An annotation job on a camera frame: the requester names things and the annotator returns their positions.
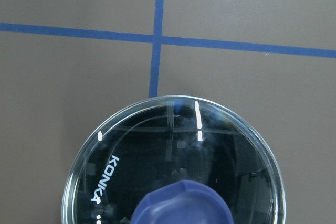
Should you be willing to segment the blue tape strip lengthwise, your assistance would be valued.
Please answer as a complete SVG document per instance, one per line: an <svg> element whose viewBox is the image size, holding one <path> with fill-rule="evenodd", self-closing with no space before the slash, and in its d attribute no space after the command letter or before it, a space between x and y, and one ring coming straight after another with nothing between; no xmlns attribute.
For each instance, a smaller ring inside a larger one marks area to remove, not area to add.
<svg viewBox="0 0 336 224"><path fill-rule="evenodd" d="M158 94L164 0L155 0L149 98Z"/></svg>

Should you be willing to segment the blue tape strip crosswise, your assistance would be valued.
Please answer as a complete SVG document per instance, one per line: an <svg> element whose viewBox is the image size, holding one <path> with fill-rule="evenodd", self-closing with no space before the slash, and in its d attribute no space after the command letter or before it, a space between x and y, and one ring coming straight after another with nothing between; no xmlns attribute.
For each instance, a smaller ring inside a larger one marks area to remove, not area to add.
<svg viewBox="0 0 336 224"><path fill-rule="evenodd" d="M282 46L271 44L255 44L240 41L210 40L210 39L184 38L184 37L171 37L171 36L155 37L153 35L147 35L147 34L122 33L115 31L101 31L90 29L77 29L77 28L64 28L64 27L51 27L51 26L12 24L12 23L1 23L1 31L13 32L13 33L76 37L76 38L143 42L148 44L152 44L158 41L164 45L172 45L172 46L202 47L202 48L215 48L215 49L240 50L240 51L255 51L255 52L273 53L273 54L335 58L335 50L331 49L318 49L318 48Z"/></svg>

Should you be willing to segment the glass pot lid blue knob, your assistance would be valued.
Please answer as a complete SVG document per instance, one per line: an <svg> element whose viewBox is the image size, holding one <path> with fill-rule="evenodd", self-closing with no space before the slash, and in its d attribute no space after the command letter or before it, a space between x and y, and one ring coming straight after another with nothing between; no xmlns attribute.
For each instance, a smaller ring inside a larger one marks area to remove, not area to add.
<svg viewBox="0 0 336 224"><path fill-rule="evenodd" d="M70 169L63 223L285 223L278 163L243 118L185 95L105 120Z"/></svg>

